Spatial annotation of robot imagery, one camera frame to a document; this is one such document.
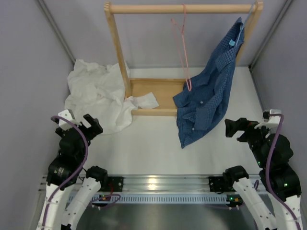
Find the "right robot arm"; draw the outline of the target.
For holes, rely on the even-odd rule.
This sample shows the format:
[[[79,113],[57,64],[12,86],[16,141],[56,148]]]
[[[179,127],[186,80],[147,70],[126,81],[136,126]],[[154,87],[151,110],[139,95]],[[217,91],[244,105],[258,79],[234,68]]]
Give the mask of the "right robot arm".
[[[294,154],[290,141],[280,133],[284,116],[265,112],[263,119],[262,123],[246,118],[227,119],[225,135],[231,138],[236,132],[243,132],[237,140],[248,144],[257,161],[273,211],[267,208],[243,166],[226,169],[223,184],[240,195],[259,230],[301,230],[302,191],[299,177],[288,163]]]

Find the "white shirt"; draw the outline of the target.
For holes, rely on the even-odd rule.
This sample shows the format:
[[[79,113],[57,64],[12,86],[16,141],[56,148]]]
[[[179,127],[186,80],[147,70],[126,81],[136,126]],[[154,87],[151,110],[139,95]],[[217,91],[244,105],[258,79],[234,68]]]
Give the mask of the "white shirt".
[[[159,103],[152,92],[125,96],[125,86],[118,64],[102,66],[82,59],[75,62],[67,78],[70,94],[64,107],[72,110],[76,120],[85,114],[97,118],[103,134],[122,131],[132,123],[132,111],[154,109]]]

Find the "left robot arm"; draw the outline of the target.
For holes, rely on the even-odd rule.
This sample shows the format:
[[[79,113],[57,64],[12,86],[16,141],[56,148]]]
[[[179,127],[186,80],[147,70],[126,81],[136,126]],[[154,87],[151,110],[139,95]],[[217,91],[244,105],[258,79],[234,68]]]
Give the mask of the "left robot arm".
[[[58,124],[56,134],[61,139],[58,155],[48,167],[46,196],[37,229],[74,230],[96,192],[108,187],[107,170],[93,166],[86,171],[73,200],[68,201],[87,160],[91,140],[103,133],[103,128],[89,114],[84,115],[90,124],[86,127],[69,109],[51,119]]]

